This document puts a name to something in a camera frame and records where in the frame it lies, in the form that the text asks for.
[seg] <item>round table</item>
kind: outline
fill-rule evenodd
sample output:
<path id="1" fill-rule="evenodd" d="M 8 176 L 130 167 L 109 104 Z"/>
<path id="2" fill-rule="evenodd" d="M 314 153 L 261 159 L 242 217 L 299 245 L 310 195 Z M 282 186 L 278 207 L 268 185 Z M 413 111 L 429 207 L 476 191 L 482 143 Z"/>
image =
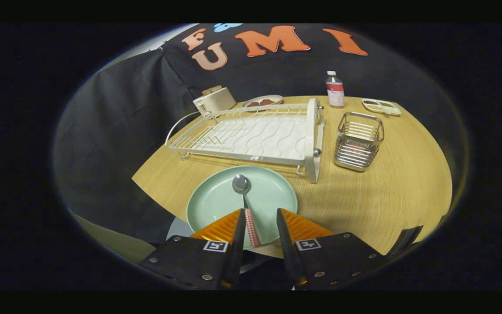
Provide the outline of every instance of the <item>round table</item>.
<path id="1" fill-rule="evenodd" d="M 291 183 L 298 198 L 298 215 L 334 233 L 352 232 L 383 255 L 404 229 L 423 226 L 414 242 L 427 237 L 448 212 L 452 197 L 450 169 L 431 134 L 398 103 L 393 104 L 402 111 L 400 116 L 368 111 L 358 97 L 345 97 L 343 109 L 330 107 L 327 96 L 284 97 L 283 103 L 307 103 L 311 97 L 325 107 L 319 181 L 315 184 L 296 174 L 294 166 L 196 154 L 181 160 L 164 145 L 132 179 L 163 208 L 187 222 L 187 203 L 201 182 L 229 167 L 257 165 L 278 172 Z M 333 162 L 337 128 L 348 111 L 377 116 L 383 122 L 385 139 L 364 172 Z M 280 240 L 251 251 L 283 258 Z"/>

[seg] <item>letter m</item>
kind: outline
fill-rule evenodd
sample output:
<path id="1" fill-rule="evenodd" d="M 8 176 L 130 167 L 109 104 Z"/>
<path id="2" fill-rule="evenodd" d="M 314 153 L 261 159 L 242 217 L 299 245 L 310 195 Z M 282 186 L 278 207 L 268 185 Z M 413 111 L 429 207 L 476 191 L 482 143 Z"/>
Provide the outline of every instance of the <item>letter m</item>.
<path id="1" fill-rule="evenodd" d="M 241 39 L 245 43 L 249 50 L 247 56 L 260 56 L 267 53 L 266 50 L 259 48 L 259 45 L 276 52 L 280 42 L 282 42 L 282 50 L 284 51 L 309 50 L 311 47 L 301 42 L 294 30 L 294 26 L 274 26 L 268 36 L 255 31 L 247 31 L 237 34 L 235 38 Z"/>

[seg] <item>dish rack handle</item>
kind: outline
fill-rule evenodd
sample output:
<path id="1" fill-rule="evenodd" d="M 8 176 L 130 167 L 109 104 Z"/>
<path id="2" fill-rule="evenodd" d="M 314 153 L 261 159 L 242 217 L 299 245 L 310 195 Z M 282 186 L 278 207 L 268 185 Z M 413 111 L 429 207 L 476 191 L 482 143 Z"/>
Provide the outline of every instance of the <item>dish rack handle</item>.
<path id="1" fill-rule="evenodd" d="M 191 116 L 191 115 L 195 115 L 195 113 L 201 113 L 201 111 L 195 111 L 194 113 L 189 113 L 187 116 L 179 119 L 179 121 L 177 121 L 177 123 L 175 125 L 173 125 L 172 129 L 170 129 L 170 131 L 168 132 L 168 136 L 166 137 L 166 142 L 164 143 L 164 145 L 166 147 L 168 147 L 168 141 L 170 140 L 170 136 L 172 135 L 172 132 L 173 130 L 176 128 L 176 126 L 181 123 L 181 121 L 183 121 L 185 118 Z"/>
<path id="2" fill-rule="evenodd" d="M 319 168 L 321 163 L 322 136 L 325 128 L 325 117 L 322 113 L 323 106 L 317 98 L 310 98 L 307 103 L 307 121 L 305 133 L 305 168 L 310 183 L 319 181 Z M 315 126 L 317 126 L 317 141 L 315 144 Z"/>

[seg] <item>dish rack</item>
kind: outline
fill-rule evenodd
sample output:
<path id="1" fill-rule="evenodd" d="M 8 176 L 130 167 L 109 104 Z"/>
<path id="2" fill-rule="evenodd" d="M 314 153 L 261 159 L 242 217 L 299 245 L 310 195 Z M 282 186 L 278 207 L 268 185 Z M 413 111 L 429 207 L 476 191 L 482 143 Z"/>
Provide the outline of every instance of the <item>dish rack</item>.
<path id="1" fill-rule="evenodd" d="M 317 98 L 308 103 L 266 105 L 209 113 L 166 146 L 181 160 L 191 154 L 297 166 L 295 172 L 319 180 L 325 119 Z"/>

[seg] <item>mint green plate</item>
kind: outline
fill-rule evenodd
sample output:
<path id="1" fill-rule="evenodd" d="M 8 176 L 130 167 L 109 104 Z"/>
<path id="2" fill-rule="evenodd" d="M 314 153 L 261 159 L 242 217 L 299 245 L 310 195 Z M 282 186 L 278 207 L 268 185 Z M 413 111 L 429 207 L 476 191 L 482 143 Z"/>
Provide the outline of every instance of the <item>mint green plate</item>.
<path id="1" fill-rule="evenodd" d="M 281 175 L 257 166 L 238 166 L 220 171 L 204 180 L 191 195 L 187 204 L 187 222 L 193 232 L 213 223 L 229 213 L 243 208 L 243 195 L 231 187 L 237 174 L 251 181 L 247 201 L 261 244 L 269 244 L 279 238 L 276 212 L 279 207 L 297 213 L 297 196 L 291 184 Z M 247 228 L 243 249 L 251 249 Z"/>

